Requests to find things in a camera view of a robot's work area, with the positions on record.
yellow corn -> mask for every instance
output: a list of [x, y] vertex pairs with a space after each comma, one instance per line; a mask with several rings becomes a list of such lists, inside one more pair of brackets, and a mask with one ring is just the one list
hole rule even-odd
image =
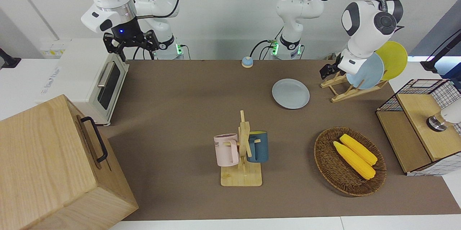
[[373, 178], [376, 174], [376, 171], [368, 164], [366, 161], [364, 161], [362, 158], [360, 158], [355, 152], [353, 152], [351, 149], [349, 149], [347, 146], [342, 145], [341, 143], [338, 143], [336, 141], [333, 142], [333, 145], [336, 148], [336, 151], [338, 151], [339, 155], [341, 155], [344, 160], [347, 161], [347, 163], [355, 169], [364, 179], [369, 180]]
[[349, 147], [352, 151], [354, 151], [360, 158], [362, 158], [364, 161], [366, 161], [368, 164], [371, 166], [375, 165], [377, 162], [377, 158], [374, 154], [372, 154], [371, 151], [369, 151], [365, 146], [363, 146], [361, 143], [357, 142], [354, 138], [350, 137], [347, 134], [343, 134], [339, 138], [341, 142]]

wooden crate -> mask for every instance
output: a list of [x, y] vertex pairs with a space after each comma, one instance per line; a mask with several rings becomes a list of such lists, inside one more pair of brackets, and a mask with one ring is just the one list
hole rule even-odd
[[419, 171], [461, 151], [461, 137], [451, 127], [431, 130], [426, 119], [440, 106], [429, 94], [397, 94], [403, 111], [377, 111], [376, 114], [394, 149], [403, 172]]
[[61, 95], [0, 121], [0, 229], [103, 230], [138, 206], [103, 135]]

oven door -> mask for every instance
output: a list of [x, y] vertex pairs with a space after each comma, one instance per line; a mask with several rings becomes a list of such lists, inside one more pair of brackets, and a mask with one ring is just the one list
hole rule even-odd
[[94, 107], [100, 114], [104, 114], [106, 118], [106, 121], [101, 123], [109, 123], [110, 117], [112, 116], [115, 103], [117, 102], [126, 75], [126, 70], [123, 65], [124, 64], [122, 64], [117, 55], [110, 54], [97, 83], [98, 90], [97, 97], [94, 99]]

oven window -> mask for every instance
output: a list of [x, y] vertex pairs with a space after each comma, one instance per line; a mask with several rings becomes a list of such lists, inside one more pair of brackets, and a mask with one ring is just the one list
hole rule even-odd
[[115, 65], [112, 69], [112, 73], [109, 75], [109, 80], [107, 81], [106, 86], [99, 90], [98, 102], [105, 110], [107, 110], [109, 107], [109, 103], [112, 99], [112, 95], [114, 93], [115, 87], [117, 86], [119, 77], [120, 69], [117, 67], [117, 65]]

oven handle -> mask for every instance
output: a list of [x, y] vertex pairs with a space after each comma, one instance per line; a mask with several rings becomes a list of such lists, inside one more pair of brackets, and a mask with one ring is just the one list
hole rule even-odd
[[98, 87], [99, 88], [104, 88], [107, 85], [107, 82], [109, 81], [109, 78], [111, 76], [112, 70], [114, 69], [115, 62], [111, 61], [108, 64], [106, 64], [106, 67], [104, 68], [104, 72], [102, 72], [101, 79], [98, 82]]

